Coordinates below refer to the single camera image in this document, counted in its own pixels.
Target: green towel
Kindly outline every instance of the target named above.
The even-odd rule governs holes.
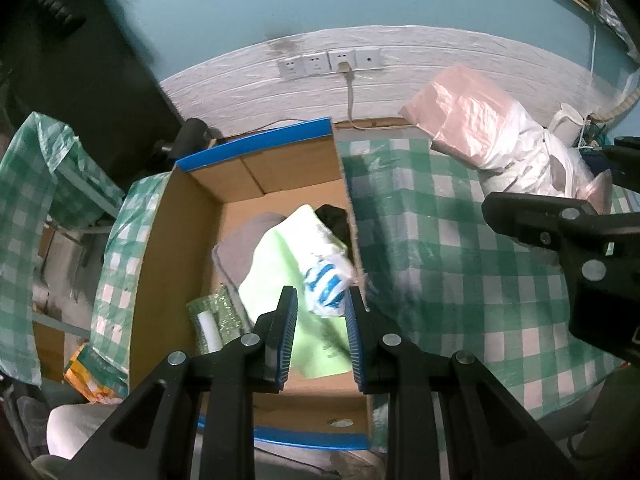
[[[291,368],[314,379],[351,370],[349,341],[343,317],[322,318],[310,312],[305,301],[303,276],[279,229],[269,229],[258,243],[254,262],[238,292],[252,321],[275,310],[284,285],[298,292],[298,322],[293,338]]]

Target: green checkered tablecloth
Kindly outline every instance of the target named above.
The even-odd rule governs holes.
[[[168,180],[169,173],[162,173],[131,186],[104,250],[90,344],[100,357],[124,374],[129,373],[131,324],[140,262]]]
[[[36,112],[0,160],[0,189],[0,368],[40,384],[31,301],[47,215],[67,229],[88,227],[105,211],[98,203],[117,210],[123,193],[69,126]]]
[[[473,352],[534,418],[619,360],[568,333],[559,269],[484,222],[473,170],[428,140],[339,142],[369,281],[367,301],[427,352]],[[628,205],[616,189],[612,212]]]

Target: blue tape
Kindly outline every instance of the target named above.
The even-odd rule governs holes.
[[[206,415],[198,418],[198,428],[203,429]],[[277,430],[256,426],[254,439],[259,442],[270,442],[282,446],[306,447],[309,449],[334,449],[338,451],[354,451],[369,449],[370,443],[363,433],[310,433],[306,431]]]
[[[342,280],[340,279],[340,276],[332,277],[329,280],[329,283],[327,283],[324,286],[324,290],[322,291],[322,293],[320,294],[320,297],[318,298],[318,303],[319,304],[324,304],[324,302],[329,298],[331,293],[334,291],[334,288],[337,287],[338,285],[340,285],[341,281]]]
[[[333,298],[331,300],[331,303],[327,303],[325,306],[331,307],[331,308],[338,308],[340,307],[340,302],[344,299],[344,291],[342,290],[340,292],[340,294],[338,294],[335,298]]]
[[[331,134],[331,119],[325,117],[232,140],[208,150],[180,158],[176,160],[175,164],[183,171],[193,171],[224,160],[231,160],[247,153],[259,152],[260,150],[275,148],[292,142],[317,139]]]
[[[309,287],[309,290],[311,292],[314,291],[314,289],[316,288],[316,286],[318,286],[318,282],[322,279],[322,277],[328,273],[331,269],[335,269],[335,265],[328,263],[326,264],[322,269],[320,269],[320,271],[316,274],[316,278],[311,282],[308,283],[307,286]]]

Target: open cardboard box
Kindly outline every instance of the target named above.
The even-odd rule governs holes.
[[[140,269],[130,389],[170,352],[193,354],[194,331],[185,305],[220,283],[210,262],[212,247],[253,216],[289,215],[307,203],[348,211],[361,274],[353,212],[328,118],[233,140],[178,161]],[[345,420],[353,424],[344,427]],[[254,395],[254,425],[259,440],[366,449],[367,397],[358,392],[352,372],[310,380],[292,370],[280,394]]]

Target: white plastic bag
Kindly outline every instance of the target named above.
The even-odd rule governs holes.
[[[321,317],[344,316],[345,291],[355,284],[347,247],[305,204],[277,226],[304,277],[308,309]]]
[[[606,177],[590,185],[593,175],[580,153],[567,148],[522,104],[475,70],[447,68],[400,114],[429,134],[434,150],[478,170],[485,195],[510,191],[585,197],[590,202],[593,197],[594,208],[608,212],[602,210],[607,196],[610,203]]]

